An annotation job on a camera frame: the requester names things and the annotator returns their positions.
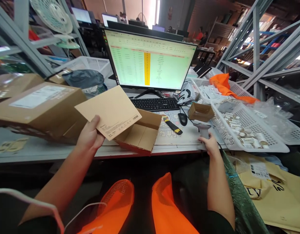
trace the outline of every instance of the orange vest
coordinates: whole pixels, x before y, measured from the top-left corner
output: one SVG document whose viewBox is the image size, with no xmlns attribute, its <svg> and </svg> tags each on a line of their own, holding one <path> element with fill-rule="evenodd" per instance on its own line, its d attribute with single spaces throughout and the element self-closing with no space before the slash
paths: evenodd
<svg viewBox="0 0 300 234">
<path fill-rule="evenodd" d="M 157 234 L 198 234 L 174 203 L 171 174 L 159 178 L 152 187 L 152 214 Z M 134 203 L 134 185 L 119 180 L 108 190 L 99 205 L 97 217 L 78 234 L 118 234 Z"/>
</svg>

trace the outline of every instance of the spreadsheet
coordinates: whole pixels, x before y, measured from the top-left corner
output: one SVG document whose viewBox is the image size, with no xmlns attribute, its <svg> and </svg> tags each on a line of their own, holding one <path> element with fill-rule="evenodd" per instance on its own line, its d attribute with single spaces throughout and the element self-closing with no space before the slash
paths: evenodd
<svg viewBox="0 0 300 234">
<path fill-rule="evenodd" d="M 108 30 L 105 35 L 120 85 L 181 89 L 196 45 Z"/>
</svg>

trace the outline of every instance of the yellow highlighted column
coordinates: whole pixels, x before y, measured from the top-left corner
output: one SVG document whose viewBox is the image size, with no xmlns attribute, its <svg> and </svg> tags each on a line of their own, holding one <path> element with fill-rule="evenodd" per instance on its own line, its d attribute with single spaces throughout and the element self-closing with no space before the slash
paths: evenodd
<svg viewBox="0 0 300 234">
<path fill-rule="evenodd" d="M 144 55 L 144 84 L 150 85 L 150 53 L 143 53 Z"/>
</svg>

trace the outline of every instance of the yellow box cutter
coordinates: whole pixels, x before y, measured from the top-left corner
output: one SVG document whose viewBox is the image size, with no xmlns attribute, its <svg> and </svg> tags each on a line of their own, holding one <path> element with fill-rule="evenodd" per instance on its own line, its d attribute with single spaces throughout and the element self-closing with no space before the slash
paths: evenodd
<svg viewBox="0 0 300 234">
<path fill-rule="evenodd" d="M 177 127 L 175 124 L 173 124 L 171 121 L 169 121 L 169 118 L 166 115 L 162 115 L 164 122 L 173 130 L 177 135 L 181 135 L 183 132 Z"/>
</svg>

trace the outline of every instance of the computer monitor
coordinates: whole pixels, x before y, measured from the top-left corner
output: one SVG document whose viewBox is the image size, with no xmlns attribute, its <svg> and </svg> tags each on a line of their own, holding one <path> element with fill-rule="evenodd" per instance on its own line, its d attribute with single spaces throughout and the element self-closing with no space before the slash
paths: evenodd
<svg viewBox="0 0 300 234">
<path fill-rule="evenodd" d="M 130 24 L 130 25 L 135 25 L 135 26 L 139 26 L 139 27 L 143 27 L 145 24 L 144 24 L 144 22 L 142 22 L 142 21 L 137 21 L 137 20 L 133 20 L 133 19 L 130 19 L 129 21 L 128 21 L 128 24 Z"/>
<path fill-rule="evenodd" d="M 160 32 L 165 32 L 165 28 L 157 26 L 157 25 L 153 25 L 152 26 L 152 30 L 160 31 Z"/>
<path fill-rule="evenodd" d="M 102 33 L 118 85 L 181 90 L 196 45 L 113 29 Z"/>
<path fill-rule="evenodd" d="M 83 9 L 74 8 L 74 7 L 72 7 L 72 11 L 73 11 L 73 14 L 75 15 L 75 18 L 77 21 L 91 23 L 91 19 L 90 19 L 88 11 L 83 10 Z"/>
<path fill-rule="evenodd" d="M 108 27 L 108 21 L 118 22 L 118 16 L 102 13 L 102 20 L 105 27 Z"/>
<path fill-rule="evenodd" d="M 173 40 L 173 41 L 183 41 L 183 36 L 181 35 L 176 35 L 176 34 L 171 34 L 168 32 L 160 32 L 160 31 L 155 31 L 151 30 L 145 27 L 139 27 L 135 25 L 129 25 L 125 23 L 118 23 L 118 22 L 108 22 L 109 28 L 110 29 L 116 29 L 120 31 L 126 31 L 130 33 L 137 33 L 137 34 L 142 34 L 142 35 L 147 35 L 147 36 L 153 36 L 153 37 L 160 37 L 168 40 Z"/>
<path fill-rule="evenodd" d="M 183 37 L 188 37 L 189 36 L 189 32 L 187 31 L 182 31 L 182 30 L 177 30 L 176 31 L 177 35 L 182 35 Z"/>
</svg>

